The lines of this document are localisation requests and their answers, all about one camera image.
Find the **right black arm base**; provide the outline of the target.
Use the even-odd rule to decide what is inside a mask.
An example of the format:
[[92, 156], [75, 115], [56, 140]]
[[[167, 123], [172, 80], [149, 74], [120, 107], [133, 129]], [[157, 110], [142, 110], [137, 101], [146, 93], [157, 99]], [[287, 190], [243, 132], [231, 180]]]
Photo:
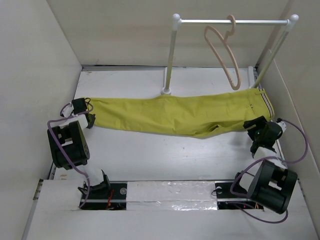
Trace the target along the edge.
[[211, 195], [216, 198], [218, 210], [264, 210], [264, 207], [254, 201], [238, 197], [230, 192], [232, 180], [214, 182]]

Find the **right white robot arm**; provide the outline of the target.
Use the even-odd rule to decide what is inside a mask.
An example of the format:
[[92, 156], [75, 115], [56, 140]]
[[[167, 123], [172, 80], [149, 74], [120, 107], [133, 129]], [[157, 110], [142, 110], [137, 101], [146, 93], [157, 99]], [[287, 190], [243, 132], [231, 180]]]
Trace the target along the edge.
[[297, 173], [286, 166], [274, 145], [287, 126], [284, 122], [267, 121], [264, 116], [247, 120], [243, 124], [252, 140], [250, 152], [258, 169], [248, 184], [240, 172], [231, 184], [230, 192], [247, 198], [277, 214], [283, 214], [290, 203], [298, 179]]

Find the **yellow-green trousers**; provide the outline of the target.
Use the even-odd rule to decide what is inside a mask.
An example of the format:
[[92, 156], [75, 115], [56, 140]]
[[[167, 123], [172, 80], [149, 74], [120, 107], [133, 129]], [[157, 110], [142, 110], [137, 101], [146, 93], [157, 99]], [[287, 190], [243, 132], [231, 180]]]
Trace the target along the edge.
[[260, 88], [188, 97], [92, 98], [90, 103], [98, 127], [194, 138], [242, 131], [246, 121], [275, 116]]

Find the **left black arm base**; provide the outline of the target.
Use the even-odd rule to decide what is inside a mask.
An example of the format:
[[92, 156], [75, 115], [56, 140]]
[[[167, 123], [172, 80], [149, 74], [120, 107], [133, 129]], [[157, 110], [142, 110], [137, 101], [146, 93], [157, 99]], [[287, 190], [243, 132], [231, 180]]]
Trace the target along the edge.
[[99, 184], [93, 185], [89, 189], [87, 200], [87, 183], [83, 187], [78, 187], [81, 193], [79, 207], [88, 211], [123, 211], [127, 209], [127, 187], [126, 181], [110, 181], [102, 170], [103, 180]]

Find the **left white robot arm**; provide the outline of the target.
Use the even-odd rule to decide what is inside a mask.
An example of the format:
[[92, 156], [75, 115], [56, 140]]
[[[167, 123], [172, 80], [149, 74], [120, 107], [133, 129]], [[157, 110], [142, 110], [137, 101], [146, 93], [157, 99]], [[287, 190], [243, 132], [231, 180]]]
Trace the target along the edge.
[[90, 159], [83, 130], [91, 129], [95, 123], [96, 115], [92, 111], [90, 98], [73, 99], [60, 111], [60, 119], [47, 122], [47, 135], [54, 165], [65, 170], [74, 169], [85, 177], [83, 187], [78, 188], [85, 199], [104, 199], [112, 193], [107, 175], [102, 172], [102, 181], [91, 185], [89, 174], [80, 169]]

